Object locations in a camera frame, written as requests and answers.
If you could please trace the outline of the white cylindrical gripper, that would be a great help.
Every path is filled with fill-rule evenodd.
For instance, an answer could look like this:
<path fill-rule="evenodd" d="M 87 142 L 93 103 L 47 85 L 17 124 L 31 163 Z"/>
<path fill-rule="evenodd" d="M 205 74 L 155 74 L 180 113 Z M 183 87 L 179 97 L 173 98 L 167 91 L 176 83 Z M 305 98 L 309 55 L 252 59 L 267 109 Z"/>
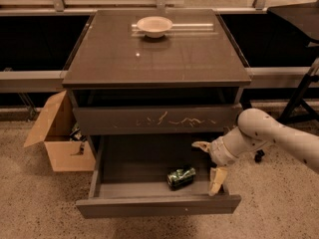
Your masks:
<path fill-rule="evenodd" d="M 232 155 L 226 148 L 223 137 L 220 136 L 212 143 L 208 141 L 195 141 L 191 144 L 192 147 L 200 148 L 204 152 L 209 152 L 211 160 L 217 166 L 230 166 L 237 161 L 237 158 Z M 221 185 L 226 179 L 228 169 L 226 167 L 216 167 L 210 169 L 209 190 L 208 194 L 214 196 L 218 193 Z"/>

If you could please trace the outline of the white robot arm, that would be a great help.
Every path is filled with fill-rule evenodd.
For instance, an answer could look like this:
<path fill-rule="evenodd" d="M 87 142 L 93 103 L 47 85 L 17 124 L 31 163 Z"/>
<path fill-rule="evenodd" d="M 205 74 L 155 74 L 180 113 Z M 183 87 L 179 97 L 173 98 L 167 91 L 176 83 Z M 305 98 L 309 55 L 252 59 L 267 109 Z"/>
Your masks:
<path fill-rule="evenodd" d="M 210 170 L 208 194 L 215 195 L 227 176 L 227 168 L 245 152 L 254 152 L 267 144 L 275 144 L 307 167 L 319 173 L 319 137 L 284 125 L 266 112 L 247 109 L 237 126 L 218 139 L 195 141 L 192 146 L 207 152 L 217 168 Z"/>

